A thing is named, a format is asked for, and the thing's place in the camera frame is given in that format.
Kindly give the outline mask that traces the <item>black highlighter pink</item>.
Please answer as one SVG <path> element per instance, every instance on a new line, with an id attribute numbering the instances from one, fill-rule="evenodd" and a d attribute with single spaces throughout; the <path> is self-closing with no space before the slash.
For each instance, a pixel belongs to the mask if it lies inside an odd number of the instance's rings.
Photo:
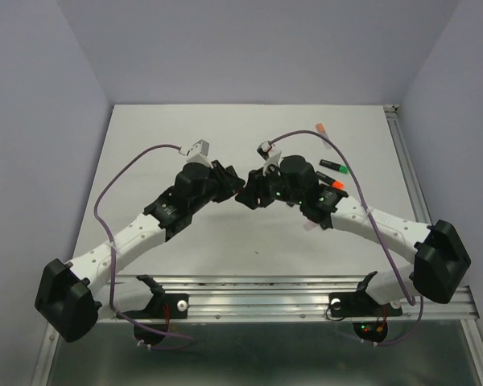
<path id="1" fill-rule="evenodd" d="M 235 197 L 235 200 L 238 201 L 239 203 L 241 203 L 243 201 L 243 199 L 245 198 L 245 195 L 243 193 L 238 193 Z"/>

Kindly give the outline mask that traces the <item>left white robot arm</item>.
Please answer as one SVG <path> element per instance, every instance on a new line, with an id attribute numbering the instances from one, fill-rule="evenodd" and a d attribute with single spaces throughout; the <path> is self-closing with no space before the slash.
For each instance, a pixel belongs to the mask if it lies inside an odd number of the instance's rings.
<path id="1" fill-rule="evenodd" d="M 208 203 L 234 197 L 244 186 L 232 166 L 186 164 L 153 203 L 117 234 L 68 262 L 55 259 L 42 272 L 35 309 L 68 343 L 84 337 L 97 323 L 103 304 L 97 295 L 117 273 L 153 248 L 169 241 Z"/>

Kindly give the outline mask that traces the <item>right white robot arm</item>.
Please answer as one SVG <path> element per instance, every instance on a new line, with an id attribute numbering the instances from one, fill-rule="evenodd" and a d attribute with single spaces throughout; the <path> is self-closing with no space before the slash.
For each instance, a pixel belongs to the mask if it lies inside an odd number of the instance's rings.
<path id="1" fill-rule="evenodd" d="M 411 222 L 366 208 L 346 191 L 320 182 L 313 166 L 298 155 L 252 170 L 235 199 L 251 210 L 275 201 L 294 205 L 322 229 L 352 233 L 401 256 L 407 265 L 372 272 L 358 285 L 354 304 L 364 314 L 407 296 L 448 304 L 471 265 L 449 222 Z"/>

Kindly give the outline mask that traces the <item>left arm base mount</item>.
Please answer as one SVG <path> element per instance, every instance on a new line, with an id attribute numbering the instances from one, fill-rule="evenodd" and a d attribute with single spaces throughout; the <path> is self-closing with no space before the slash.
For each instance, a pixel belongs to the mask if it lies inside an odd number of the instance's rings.
<path id="1" fill-rule="evenodd" d="M 134 320 L 163 319 L 164 323 L 152 323 L 147 326 L 158 331 L 168 332 L 172 319 L 188 317 L 188 294 L 168 294 L 157 281 L 148 275 L 138 275 L 136 279 L 149 288 L 151 298 L 144 309 L 126 312 L 130 318 Z M 151 333 L 139 326 L 134 326 L 133 332 L 138 343 L 149 348 L 161 348 L 160 344 L 165 339 L 163 335 Z"/>

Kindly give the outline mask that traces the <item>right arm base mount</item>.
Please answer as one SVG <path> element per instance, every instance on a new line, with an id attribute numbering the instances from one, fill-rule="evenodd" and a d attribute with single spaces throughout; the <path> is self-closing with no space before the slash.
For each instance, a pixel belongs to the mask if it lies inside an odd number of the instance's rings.
<path id="1" fill-rule="evenodd" d="M 366 290 L 377 271 L 367 274 L 357 284 L 353 292 L 331 292 L 324 316 L 332 322 L 341 322 L 347 318 L 364 318 L 364 322 L 353 322 L 353 330 L 363 342 L 374 346 L 383 344 L 388 334 L 388 318 L 403 315 L 401 306 L 394 307 L 391 302 L 380 305 Z"/>

